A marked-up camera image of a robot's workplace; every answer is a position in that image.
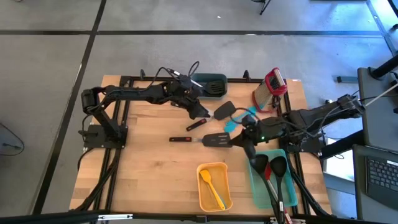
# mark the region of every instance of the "yellow spatula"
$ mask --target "yellow spatula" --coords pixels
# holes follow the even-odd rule
[[[208,170],[201,170],[200,171],[200,175],[203,178],[203,180],[209,184],[211,191],[213,192],[214,196],[216,197],[216,201],[218,203],[218,205],[220,206],[220,208],[222,210],[225,210],[225,205],[222,201],[222,199],[220,198],[220,196],[218,195],[216,189],[214,189],[213,184],[211,183],[211,175],[209,173]]]

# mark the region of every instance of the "teal tray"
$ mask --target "teal tray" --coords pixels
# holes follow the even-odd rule
[[[269,150],[269,151],[259,151],[257,154],[264,154],[268,156],[269,161],[277,156],[283,156],[286,158],[285,152],[283,149]],[[257,208],[272,208],[271,200],[268,195],[268,191],[266,185],[259,177],[259,174],[250,166],[249,166],[249,175],[250,175],[250,184],[251,191],[253,193],[254,204]],[[271,174],[271,182],[278,192],[276,179],[274,173]],[[297,196],[293,186],[292,176],[289,171],[289,167],[286,170],[286,174],[282,179],[282,195],[284,197],[285,207],[291,207],[297,205]]]
[[[227,92],[227,88],[228,88],[228,79],[224,74],[217,74],[217,73],[194,73],[191,76],[191,79],[199,84],[201,84],[202,86],[205,86],[206,83],[211,82],[211,81],[218,81],[221,80],[224,82],[225,84],[225,92],[224,93],[220,93],[220,94],[215,94],[215,95],[211,95],[208,94],[207,92],[203,92],[202,96],[199,96],[199,99],[206,99],[206,100],[220,100],[222,99],[226,92]]]

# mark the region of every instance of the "black ladle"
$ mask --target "black ladle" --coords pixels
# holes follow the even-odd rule
[[[278,204],[279,204],[279,216],[281,218],[284,217],[284,199],[282,196],[282,179],[284,178],[284,175],[286,173],[287,169],[287,162],[285,157],[283,156],[278,156],[275,157],[273,160],[270,161],[270,166],[272,171],[275,174],[277,186],[278,186]]]
[[[255,155],[253,159],[249,159],[249,162],[250,162],[250,166],[260,175],[262,181],[265,183],[265,185],[267,187],[269,198],[271,200],[272,209],[274,211],[276,219],[277,219],[278,223],[283,224],[284,223],[284,216],[283,216],[284,210],[282,210],[281,217],[277,215],[279,213],[278,204],[277,204],[276,198],[274,198],[274,196],[272,195],[271,188],[269,187],[268,182],[266,180],[266,167],[268,164],[268,156],[263,155],[263,154],[258,154],[258,155]]]

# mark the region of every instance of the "black spatula head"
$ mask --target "black spatula head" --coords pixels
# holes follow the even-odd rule
[[[215,133],[205,135],[201,142],[207,147],[232,147],[229,140],[229,133]]]
[[[206,83],[205,91],[209,94],[222,94],[225,92],[225,83],[221,80]]]
[[[229,117],[235,112],[236,108],[234,104],[231,101],[228,101],[214,111],[214,118],[218,121],[221,121],[222,119]]]

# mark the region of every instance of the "cooking utensil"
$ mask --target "cooking utensil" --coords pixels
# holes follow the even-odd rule
[[[192,125],[187,127],[186,130],[191,131],[203,124],[206,124],[207,122],[211,121],[212,119],[217,119],[218,121],[221,121],[222,119],[235,113],[235,111],[236,111],[235,106],[232,104],[231,101],[228,101],[228,102],[224,103],[223,105],[221,105],[219,108],[217,108],[217,110],[215,110],[214,113],[209,111],[208,114],[210,115],[210,118],[200,119],[196,123],[193,123]]]
[[[170,137],[170,142],[202,142],[206,147],[232,147],[229,133],[207,134],[202,139],[192,137]]]
[[[267,188],[267,191],[269,194],[269,198],[271,200],[272,209],[274,211],[276,219],[277,219],[278,223],[282,223],[282,221],[284,219],[277,215],[279,213],[278,204],[277,204],[276,198],[272,195],[271,188],[266,180],[265,171],[266,171],[266,167],[268,164],[268,156],[264,155],[264,154],[257,154],[253,159],[249,160],[249,163],[250,163],[250,166],[260,175],[260,178],[266,185],[266,188]]]
[[[206,83],[204,90],[211,95],[222,94],[225,92],[225,83],[222,80],[215,80]]]
[[[270,165],[269,165],[269,163],[268,163],[268,164],[267,164],[267,167],[266,167],[266,180],[267,180],[267,182],[268,182],[268,184],[269,184],[269,187],[271,188],[272,195],[274,196],[274,198],[278,198],[278,195],[277,195],[277,193],[276,193],[276,190],[275,190],[275,188],[274,188],[272,182],[270,181],[271,172],[272,172],[272,170],[271,170],[271,167],[270,167]],[[293,221],[292,221],[292,219],[290,218],[290,215],[287,213],[286,208],[284,209],[284,212],[285,212],[285,219],[286,219],[287,223],[288,223],[288,224],[293,224]]]
[[[220,206],[220,208],[222,210],[225,210],[225,205],[224,205],[221,197],[218,195],[216,189],[214,189],[213,184],[211,183],[211,175],[210,175],[209,171],[206,169],[201,170],[200,175],[203,178],[203,180],[210,186],[210,189],[213,192],[213,195],[216,197],[218,206]]]
[[[283,156],[275,157],[270,161],[270,167],[275,174],[277,187],[278,187],[278,204],[279,204],[279,214],[281,218],[284,216],[284,199],[282,196],[282,179],[286,173],[287,162]]]
[[[259,105],[268,105],[271,99],[282,96],[287,91],[287,85],[282,78],[279,68],[272,69],[261,84],[252,92],[252,101],[259,113],[271,113],[273,110],[263,111]]]

